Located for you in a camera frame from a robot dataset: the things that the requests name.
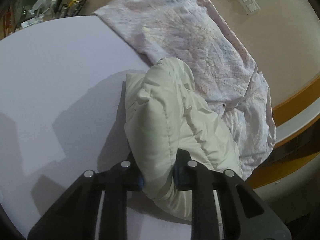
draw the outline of white tabletop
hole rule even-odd
[[[0,41],[0,202],[23,236],[85,170],[126,158],[123,81],[148,68],[96,16]],[[141,193],[128,206],[129,240],[190,238],[190,225]]]

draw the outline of orange wooden trim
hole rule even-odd
[[[274,148],[280,147],[281,145],[284,145],[288,141],[291,141],[293,138],[297,137],[299,134],[303,133],[305,130],[307,130],[311,125],[313,125],[316,121],[320,119],[320,114],[318,114],[311,122],[307,123],[304,127],[290,135],[289,137],[283,139],[282,141],[276,143]]]
[[[279,126],[296,116],[320,97],[320,72],[302,90],[272,109],[273,120]]]
[[[320,144],[315,141],[307,143],[297,152],[271,163],[257,168],[247,179],[246,183],[252,188],[258,188],[275,182],[295,172],[320,153]]]

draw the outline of silver bolt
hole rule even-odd
[[[194,160],[188,161],[188,166],[189,167],[196,167],[198,165],[198,163]]]
[[[84,175],[85,177],[87,177],[87,178],[91,178],[91,177],[93,176],[93,174],[94,174],[94,173],[93,173],[92,170],[87,170],[87,171],[84,172],[83,175]]]
[[[131,165],[131,163],[129,161],[123,161],[121,162],[121,166],[124,168],[128,168]]]
[[[225,170],[224,174],[226,174],[228,177],[233,177],[235,172],[233,170]]]

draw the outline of beige surface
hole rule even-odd
[[[111,0],[88,1],[83,14]],[[211,1],[263,72],[272,106],[319,73],[320,21],[307,0],[256,0],[261,11],[251,16],[237,0]]]

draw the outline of folded puffer garment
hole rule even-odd
[[[145,180],[144,192],[164,211],[191,220],[191,192],[177,191],[172,179],[178,148],[209,170],[242,175],[237,144],[195,93],[191,69],[183,61],[163,58],[146,74],[127,74],[125,108],[124,129]]]

